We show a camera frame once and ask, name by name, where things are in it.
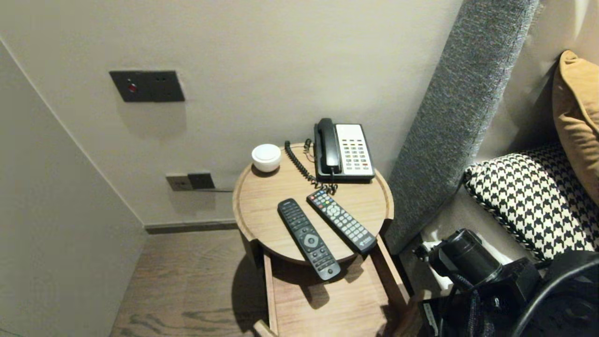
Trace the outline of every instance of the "electrical socket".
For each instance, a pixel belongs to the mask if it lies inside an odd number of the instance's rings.
[[[173,191],[193,191],[195,189],[214,189],[210,172],[172,174],[167,176],[168,184]]]
[[[173,191],[193,191],[193,186],[186,174],[167,176],[168,184]]]
[[[183,91],[175,71],[110,71],[125,102],[180,102]]]

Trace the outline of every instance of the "black remote control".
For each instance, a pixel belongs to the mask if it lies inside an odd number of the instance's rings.
[[[292,198],[286,199],[279,203],[277,210],[299,250],[318,276],[326,281],[339,274],[341,267],[298,203]]]
[[[343,241],[355,251],[366,254],[376,246],[376,237],[324,191],[314,192],[308,195],[306,200]]]

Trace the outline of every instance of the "houndstooth pillow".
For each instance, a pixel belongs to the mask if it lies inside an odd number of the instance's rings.
[[[539,260],[599,250],[599,207],[559,143],[469,166],[464,186]]]

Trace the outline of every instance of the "white keypad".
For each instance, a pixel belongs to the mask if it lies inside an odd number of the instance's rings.
[[[343,173],[370,176],[373,174],[370,155],[358,124],[337,124],[337,136],[343,161]]]

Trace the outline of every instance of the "yellow cushion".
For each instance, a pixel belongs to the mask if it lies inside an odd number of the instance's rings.
[[[553,120],[576,177],[599,205],[599,67],[571,50],[555,70]]]

